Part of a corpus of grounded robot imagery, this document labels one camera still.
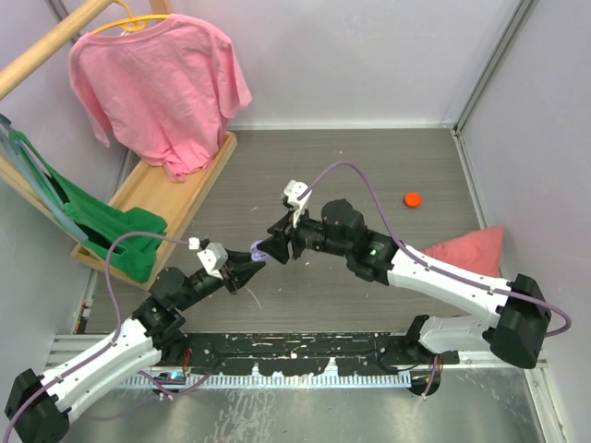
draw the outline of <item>wooden shelf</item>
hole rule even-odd
[[[122,211],[138,207],[160,215],[168,224],[166,235],[180,238],[234,152],[236,144],[235,135],[228,132],[225,142],[210,168],[207,171],[188,175],[187,180],[183,183],[169,182],[163,167],[150,166],[142,161],[117,190],[109,205]],[[161,243],[156,253],[156,263],[151,277],[145,283],[133,281],[113,267],[111,267],[111,275],[119,280],[148,289],[174,249],[175,244]],[[104,271],[104,261],[83,245],[78,244],[72,250],[71,255],[91,268]]]

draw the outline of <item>yellow hanger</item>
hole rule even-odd
[[[117,20],[113,23],[109,23],[108,25],[101,26],[100,28],[94,30],[92,32],[93,34],[98,34],[99,32],[108,30],[110,28],[114,28],[115,26],[120,26],[127,32],[143,30],[148,25],[148,20],[161,20],[168,17],[165,14],[150,14],[148,16],[134,17],[133,13],[131,12],[131,9],[125,2],[121,0],[115,0],[114,3],[117,3],[118,5],[124,7],[129,18],[124,18],[123,20]]]

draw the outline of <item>green fabric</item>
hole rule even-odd
[[[21,139],[45,166],[55,190],[66,203],[66,215],[89,236],[89,241],[83,245],[102,259],[106,258],[111,243],[124,233],[148,231],[164,234],[166,221],[162,217],[142,208],[122,212],[102,203],[54,170],[22,132],[15,131],[11,139],[14,141],[15,138]],[[39,183],[46,194],[54,200],[42,180],[39,180]],[[111,265],[123,271],[134,281],[148,281],[156,262],[156,249],[160,243],[158,239],[144,236],[127,238],[117,245],[111,256]]]

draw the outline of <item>wooden rod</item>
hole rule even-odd
[[[0,100],[88,25],[113,0],[86,0],[38,42],[0,72]]]
[[[151,11],[154,14],[172,14],[173,7],[170,6],[170,0],[150,0]]]

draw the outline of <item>shirt sleeve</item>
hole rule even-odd
[[[86,109],[94,136],[108,148],[110,142],[106,135],[106,131],[113,131],[113,127],[96,98],[92,86],[84,75],[84,70],[80,63],[80,57],[83,55],[84,51],[82,39],[72,47],[68,58],[70,86]]]
[[[230,42],[220,42],[218,47],[217,82],[220,111],[226,118],[235,118],[238,112],[252,100],[247,82],[242,75]]]

